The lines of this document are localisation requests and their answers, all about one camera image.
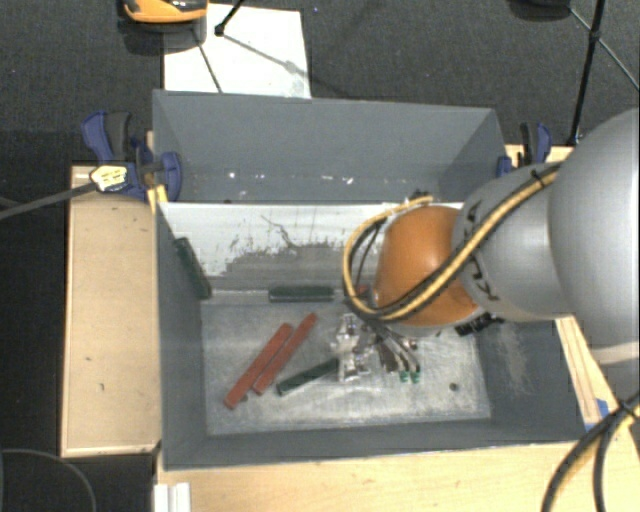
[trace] gray bin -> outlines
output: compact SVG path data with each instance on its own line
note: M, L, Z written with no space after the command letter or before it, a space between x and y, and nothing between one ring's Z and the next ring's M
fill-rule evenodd
M327 356L346 311L342 244L380 202L416 189L462 201L493 178L504 147L491 110L156 92L154 133L156 151L178 151L185 171L181 201L157 216L167 469L564 441L584 431L548 322L421 340L418 385L374 372L346 390L327 378L284 399L270 390L234 411L221 404L281 322L320 318L283 377ZM210 300L198 300L178 237L212 283ZM328 285L336 299L270 304L276 284Z

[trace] black cable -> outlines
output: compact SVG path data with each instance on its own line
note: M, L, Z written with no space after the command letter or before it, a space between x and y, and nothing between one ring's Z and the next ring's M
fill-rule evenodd
M542 501L542 512L550 512L551 507L553 506L553 502L555 500L558 489L565 481L569 472L575 465L575 463L580 459L580 457L589 449L591 445L597 442L601 436L607 432L614 422L617 422L619 417L622 417L624 420L627 416L629 416L628 408L637 407L640 399L640 392L633 395L631 398L626 400L626 404L628 407L620 407L616 409L614 412L609 413L605 416L600 422L598 422L589 432L587 432L584 436L580 438L580 440L575 444L575 446L571 449L571 451L562 459L562 462L558 465L553 477L549 481L547 485L547 490L545 492L543 501Z
M204 48L202 47L202 43L200 42L200 39L198 39L198 36L196 35L196 31L193 28L191 29L191 34L193 35L193 40L196 42L196 44L198 45L198 48L200 49L200 54L204 59L204 63L207 65L207 69L209 70L209 74L211 75L211 79L213 80L213 84L216 86L217 91L220 94L222 94L222 87L220 87L220 82L218 82L218 79L216 78L216 75L213 72L213 68L211 67L211 63L209 62L209 58L207 57L207 54L205 53Z
M364 252L362 253L362 258L360 258L360 266L358 267L358 273L356 274L356 280L354 281L356 288L358 288L358 285L360 284L360 278L362 277L362 269L364 268L364 262L367 259L367 255L369 254L369 251L371 250L371 246L376 241L376 238L378 238L378 234L380 233L380 228L382 227L382 224L375 224L375 226L376 227L375 227L374 233L371 236L369 243L365 247Z
M40 457L43 459L48 459L51 460L53 462L56 462L58 464L61 464L63 467L67 468L69 471L71 471L74 475L76 475L80 481L82 482L82 485L84 486L84 488L87 491L87 495L89 496L89 500L91 501L91 511L92 512L97 512L98 510L98 503L96 500L96 494L93 490L93 487L91 487L91 483L89 482L89 479L85 476L85 474L80 471L76 466L74 466L73 464L71 464L71 462L68 462L66 460L64 460L61 457L58 457L57 455L52 455L50 453L47 452L41 452L39 450L29 450L26 448L11 448L11 449L7 449L7 450L1 450L0 451L0 469L2 468L1 466L1 462L2 462L2 454L6 454L6 455L28 455L31 457ZM2 479L0 479L0 490L2 489ZM2 501L0 500L0 512L2 512Z
M20 215L32 210L37 210L38 208L42 208L43 206L49 206L52 204L61 203L62 201L68 201L69 199L73 199L74 197L81 196L88 192L94 192L95 190L96 186L94 183L87 183L85 185L81 185L80 187L72 188L71 190L58 192L57 194L43 197L42 199L36 199L35 201L31 201L30 203L20 204L7 210L0 211L0 221L8 219L9 217L13 217L15 215Z
M638 404L638 394L629 399L628 402L622 402L620 408L615 413L615 418L609 425L609 428L603 432L596 452L595 461L593 463L593 499L598 512L607 512L604 502L604 462L607 455L607 449L611 444L611 440L615 437L616 431L620 424L630 415L634 415L633 408Z
M586 28L587 30L591 30L591 27L589 26L589 24L584 20L584 18L582 16L580 16L580 14L578 14L577 11L575 11L574 9L572 9L571 7L569 7L569 12L573 15L573 17L575 19L577 19L580 24ZM631 74L631 72L625 67L625 65L622 63L622 61L618 58L618 56L613 52L613 50L609 47L609 45L607 43L605 43L602 39L598 39L598 44L602 47L602 49L607 52L609 54L609 57L611 57L611 59L613 60L613 62L615 62L615 64L620 68L620 70L625 74L625 76L629 79L629 81L631 82L631 84L635 87L635 89L640 92L640 85L638 85L638 82L636 81L636 79L633 77L633 75Z

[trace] gray floor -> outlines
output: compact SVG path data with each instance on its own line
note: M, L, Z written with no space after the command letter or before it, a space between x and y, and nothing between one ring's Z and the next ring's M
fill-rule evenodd
M72 161L92 157L79 124L95 110L131 111L138 133L151 126L161 41L121 31L119 4L0 3L0 196L27 201L64 188ZM521 20L506 0L247 4L302 10L316 97L489 106L508 142L519 141L521 121L544 122L557 142L569 134L587 45L587 33L573 18ZM595 0L572 5L590 19ZM603 37L636 78L639 21L640 2L607 2ZM598 50L583 130L637 105L637 92ZM62 207L1 223L0 283L0 443L55 452L65 287ZM35 471L32 463L16 458L7 464L15 477L7 510L86 508L82 489L56 501L63 481L50 468L40 468L47 477L36 493L21 477ZM124 512L148 507L149 466L145 460L85 462L102 508Z

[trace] red block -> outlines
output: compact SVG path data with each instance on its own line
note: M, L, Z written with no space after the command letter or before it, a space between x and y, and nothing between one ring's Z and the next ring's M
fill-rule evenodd
M289 324L282 324L278 328L260 354L258 354L258 357L254 359L253 363L251 363L249 368L242 374L242 377L238 379L235 386L229 391L224 399L224 405L229 409L235 409L236 405L238 405L249 389L251 389L251 385L256 382L260 374L267 368L280 348L289 339L292 331L293 327Z
M318 317L311 313L307 315L294 333L289 338L289 341L286 343L284 347L276 354L276 356L271 360L269 365L265 368L262 375L256 380L252 386L252 389L259 395L265 392L265 390L273 383L280 370L284 368L284 365L287 364L293 353L296 349L302 344L305 340L309 331L315 325Z

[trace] wire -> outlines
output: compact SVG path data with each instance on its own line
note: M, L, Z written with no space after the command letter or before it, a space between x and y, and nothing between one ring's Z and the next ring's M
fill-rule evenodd
M96 500L96 495L95 492L93 491L93 487L91 487L91 483L89 482L89 479L85 476L85 474L80 471L76 466L74 466L73 464L71 464L71 462L68 462L60 457L58 457L57 455L52 455L51 453L46 453L46 452L41 452L39 450L30 450L27 448L10 448L10 449L6 449L6 450L2 450L0 451L0 469L2 468L1 466L1 461L2 461L2 454L5 455L29 455L32 457L41 457L43 459L49 459L52 460L58 464L62 464L63 467L66 467L67 469L69 469L74 475L76 475L80 481L82 482L82 485L84 485L85 489L87 490L87 494L89 495L89 499L91 500L91 510L92 512L97 512L98 510L98 504L97 504L97 500ZM2 489L2 481L0 480L0 489ZM2 511L2 501L0 501L0 512Z
M198 48L200 49L200 54L204 59L204 63L207 65L207 69L209 70L209 74L211 75L211 79L213 80L213 84L216 86L216 89L218 90L218 92L222 94L222 87L220 87L220 82L218 82L218 79L216 78L216 75L213 72L213 68L211 67L211 63L209 62L209 58L207 57L207 54L204 52L202 43L200 42L200 39L198 39L198 36L196 35L196 31L193 28L191 29L191 34L193 35L193 40L196 42L196 44L198 45Z
M443 262L438 269L409 290L405 295L394 302L382 307L373 307L365 304L357 295L352 281L351 267L353 252L357 250L366 236L367 230L378 222L386 221L391 215L405 212L417 206L429 204L430 196L409 201L396 206L362 223L351 234L345 244L343 254L343 286L347 305L363 320L378 320L381 322L401 321L409 318L421 309L433 302L438 295L457 277L464 265L469 261L473 252L477 250L488 237L495 231L500 223L518 208L524 201L552 184L557 175L558 166L545 169L541 173L532 171L532 177L511 195L498 203L481 222L473 228L469 237L461 243Z
M578 14L577 11L575 11L573 8L569 7L569 12L573 15L573 17L575 19L577 19L580 24L586 28L587 30L591 30L591 27L589 26L589 24L584 20L584 18L582 16L580 16L580 14ZM633 84L633 86L636 88L636 90L638 92L640 92L640 85L638 85L638 82L636 81L636 79L633 77L633 75L631 74L631 72L625 67L625 65L622 63L622 61L618 58L618 56L613 52L613 50L609 47L609 45L607 43L605 43L602 39L598 39L598 43L600 44L600 46L602 46L602 49L607 52L609 54L609 57L611 57L613 59L613 62L616 63L616 65L620 68L620 70L625 74L625 76L629 79L629 81Z
M52 204L61 203L62 201L68 201L69 199L81 196L88 192L94 192L95 190L96 186L94 183L87 183L86 185L72 188L71 190L65 190L64 192L59 192L51 196L43 197L42 199L36 199L35 201L31 201L30 203L20 204L18 206L14 206L13 208L0 211L0 221L8 219L9 217L13 217L14 215L20 215L22 213L27 213L32 210L42 208L43 206L49 206Z
M553 477L549 481L547 485L547 490L545 492L543 501L542 501L542 512L550 512L551 507L553 506L553 502L555 500L556 494L558 493L558 489L567 479L569 472L576 465L578 460L584 455L584 453L592 446L596 441L598 441L601 436L605 434L605 432L613 432L617 428L617 426L630 415L630 410L638 406L640 399L640 392L636 392L631 398L629 398L624 406L616 409L614 412L609 413L605 416L599 423L597 423L589 432L587 432L584 436L580 438L580 440L575 444L575 446L571 449L571 451L562 459L562 462L558 465ZM604 461L604 452L606 452L605 445L603 449L603 461Z
M620 425L629 416L635 416L632 408L632 403L638 402L638 394L629 399L629 402L622 402L618 411L616 411L615 418L609 425L609 428L602 434L598 450L596 451L596 457L593 464L593 499L596 503L596 510L598 512L606 512L607 507L604 502L604 462L607 455L607 449L611 444L611 440L614 438L616 431L620 428Z
M382 224L376 224L375 226L376 227L374 229L373 236L369 240L367 247L365 247L364 252L362 253L362 258L360 259L360 266L358 267L358 273L356 274L356 284L355 284L356 290L358 289L358 285L360 284L360 278L362 277L362 269L364 268L364 262L367 259L367 255L369 254L369 251L371 250L371 246L373 246L374 242L376 241L376 238L378 238L378 233L380 233L380 228L382 227Z

